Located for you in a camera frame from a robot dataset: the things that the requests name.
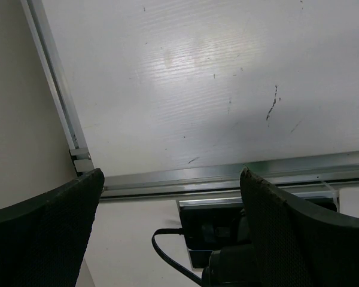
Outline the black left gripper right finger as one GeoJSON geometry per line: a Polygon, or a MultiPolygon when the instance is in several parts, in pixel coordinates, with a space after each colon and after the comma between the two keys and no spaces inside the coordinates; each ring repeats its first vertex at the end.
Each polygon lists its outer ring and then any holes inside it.
{"type": "Polygon", "coordinates": [[[263,286],[359,286],[359,218],[244,169],[241,197],[263,286]]]}

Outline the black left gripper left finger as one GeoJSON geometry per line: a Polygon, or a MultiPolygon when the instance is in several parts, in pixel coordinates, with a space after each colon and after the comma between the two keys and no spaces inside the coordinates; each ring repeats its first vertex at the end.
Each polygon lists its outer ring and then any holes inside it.
{"type": "Polygon", "coordinates": [[[0,209],[0,286],[75,286],[104,182],[94,169],[0,209]]]}

